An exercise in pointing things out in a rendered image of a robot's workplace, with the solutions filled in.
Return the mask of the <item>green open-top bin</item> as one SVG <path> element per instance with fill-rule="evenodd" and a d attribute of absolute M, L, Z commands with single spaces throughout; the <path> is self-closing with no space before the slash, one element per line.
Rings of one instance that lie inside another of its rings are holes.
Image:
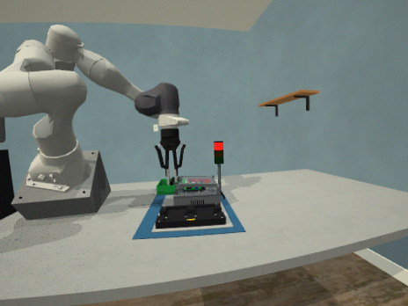
<path fill-rule="evenodd" d="M 174 194 L 176 185 L 167 185 L 167 178 L 161 179 L 157 184 L 157 195 Z"/>

